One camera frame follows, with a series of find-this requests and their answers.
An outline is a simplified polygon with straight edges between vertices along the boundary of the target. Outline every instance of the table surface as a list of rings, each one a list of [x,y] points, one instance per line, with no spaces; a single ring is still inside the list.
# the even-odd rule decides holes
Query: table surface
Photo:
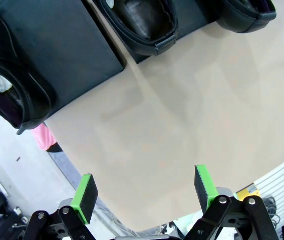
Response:
[[[138,65],[110,30],[126,69],[47,120],[127,227],[200,210],[194,165],[237,191],[284,161],[284,1],[273,2],[264,29],[212,23]]]

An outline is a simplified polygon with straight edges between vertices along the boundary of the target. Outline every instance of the pink sleeve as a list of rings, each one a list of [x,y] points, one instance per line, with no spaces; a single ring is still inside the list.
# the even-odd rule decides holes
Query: pink sleeve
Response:
[[[32,134],[42,150],[48,150],[57,141],[52,135],[51,131],[43,123],[37,128],[32,129]]]

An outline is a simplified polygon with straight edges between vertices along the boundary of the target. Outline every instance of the black cable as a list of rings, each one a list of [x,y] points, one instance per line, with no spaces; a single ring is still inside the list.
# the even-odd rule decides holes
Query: black cable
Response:
[[[276,226],[279,224],[281,221],[281,218],[279,215],[276,214],[276,204],[275,204],[275,199],[272,196],[263,198],[264,205],[266,207],[266,210],[268,212],[268,215],[271,218],[272,224],[274,228],[276,229]]]

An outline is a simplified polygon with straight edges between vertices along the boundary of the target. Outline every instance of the person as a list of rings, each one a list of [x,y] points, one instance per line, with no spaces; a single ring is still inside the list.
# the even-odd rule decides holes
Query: person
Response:
[[[44,123],[40,124],[37,128],[32,129],[31,132],[40,149],[49,153],[59,153],[63,151],[49,128]]]

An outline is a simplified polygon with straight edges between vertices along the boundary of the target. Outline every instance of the yellow object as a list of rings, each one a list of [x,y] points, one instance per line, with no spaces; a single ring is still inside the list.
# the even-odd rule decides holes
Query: yellow object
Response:
[[[258,191],[257,187],[255,186],[255,184],[250,184],[249,186],[243,188],[242,190],[238,191],[236,193],[237,198],[240,201],[243,201],[244,198],[246,198],[247,196],[252,196],[252,195],[256,195],[256,196],[260,196],[260,192]]]

